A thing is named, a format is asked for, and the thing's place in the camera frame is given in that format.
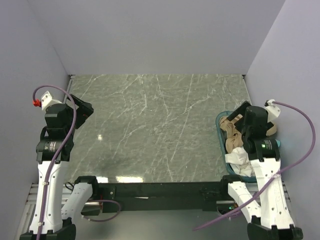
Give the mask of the white t shirt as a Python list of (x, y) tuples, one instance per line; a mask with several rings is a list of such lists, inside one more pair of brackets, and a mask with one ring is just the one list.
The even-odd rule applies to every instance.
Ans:
[(255, 177), (254, 169), (250, 163), (248, 153), (243, 147), (236, 147), (231, 153), (225, 154), (225, 162), (235, 174), (244, 177)]

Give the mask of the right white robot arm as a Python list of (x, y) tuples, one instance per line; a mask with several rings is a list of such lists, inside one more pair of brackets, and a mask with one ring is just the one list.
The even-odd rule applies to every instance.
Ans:
[(280, 115), (275, 105), (259, 107), (243, 102), (227, 119), (241, 118), (234, 124), (241, 133), (244, 150), (253, 167), (258, 192), (251, 195), (239, 177), (224, 177), (219, 193), (234, 199), (247, 220), (250, 240), (301, 240), (303, 231), (296, 227), (287, 206), (282, 183), (281, 157), (275, 138), (267, 136), (272, 120)]

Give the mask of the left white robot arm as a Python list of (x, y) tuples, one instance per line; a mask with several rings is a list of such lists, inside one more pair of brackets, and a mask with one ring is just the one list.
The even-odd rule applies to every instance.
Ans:
[(81, 176), (68, 200), (62, 203), (64, 179), (74, 147), (74, 133), (94, 112), (90, 103), (74, 95), (72, 106), (54, 99), (46, 91), (33, 104), (44, 111), (46, 125), (36, 146), (38, 162), (38, 190), (35, 210), (27, 232), (21, 240), (74, 240), (76, 222), (87, 201), (100, 195), (95, 176)]

